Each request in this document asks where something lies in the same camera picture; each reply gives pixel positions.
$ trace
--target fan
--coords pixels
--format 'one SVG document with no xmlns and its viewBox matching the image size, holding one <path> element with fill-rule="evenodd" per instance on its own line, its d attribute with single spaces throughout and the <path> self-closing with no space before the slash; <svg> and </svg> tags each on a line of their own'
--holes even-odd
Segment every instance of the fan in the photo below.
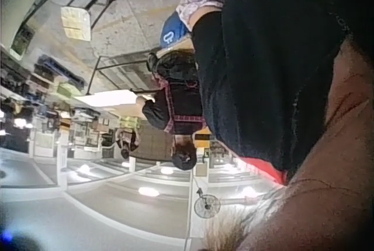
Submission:
<svg viewBox="0 0 374 251">
<path fill-rule="evenodd" d="M 203 194 L 201 188 L 198 189 L 198 200 L 195 201 L 194 209 L 197 216 L 203 219 L 210 219 L 220 212 L 221 202 L 214 195 Z"/>
</svg>

